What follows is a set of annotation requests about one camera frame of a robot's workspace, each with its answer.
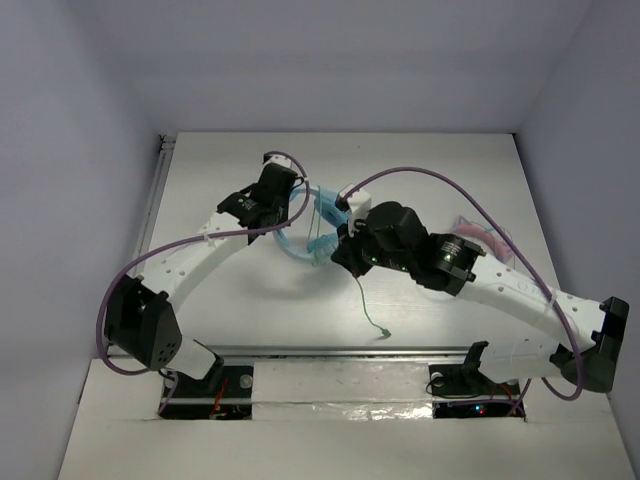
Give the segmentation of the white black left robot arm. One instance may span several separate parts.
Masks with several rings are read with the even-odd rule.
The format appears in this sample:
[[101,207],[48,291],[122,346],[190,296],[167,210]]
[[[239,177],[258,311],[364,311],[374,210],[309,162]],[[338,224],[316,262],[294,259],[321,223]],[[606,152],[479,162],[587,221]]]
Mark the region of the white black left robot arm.
[[283,153],[267,153],[259,179],[221,201],[199,234],[167,245],[168,256],[137,276],[123,272],[114,279],[100,307],[98,339],[147,371],[168,370],[199,394],[216,392],[224,361],[182,334],[177,313],[225,260],[259,236],[290,225],[290,193],[304,177]]

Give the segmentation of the light blue headphones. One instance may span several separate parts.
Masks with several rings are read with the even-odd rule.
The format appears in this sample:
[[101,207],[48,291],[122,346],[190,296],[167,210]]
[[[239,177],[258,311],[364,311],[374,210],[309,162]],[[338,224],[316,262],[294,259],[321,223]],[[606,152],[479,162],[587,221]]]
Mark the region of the light blue headphones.
[[312,186],[313,211],[307,241],[302,250],[296,250],[283,230],[273,232],[273,237],[288,257],[313,266],[321,266],[330,260],[339,244],[337,229],[348,222],[349,214],[336,206],[338,194],[332,190]]

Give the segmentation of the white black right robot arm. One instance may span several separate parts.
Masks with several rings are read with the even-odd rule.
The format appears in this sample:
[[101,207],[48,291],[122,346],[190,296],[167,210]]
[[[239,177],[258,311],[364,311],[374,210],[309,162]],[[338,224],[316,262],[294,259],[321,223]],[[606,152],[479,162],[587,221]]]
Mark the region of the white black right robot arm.
[[629,314],[626,301],[612,296],[597,302],[536,283],[471,241],[428,232],[415,211],[398,202],[347,220],[337,236],[331,259],[355,277],[374,267],[406,273],[428,290],[489,306],[550,338],[508,347],[473,343],[458,372],[470,391],[560,376],[587,391],[611,392]]

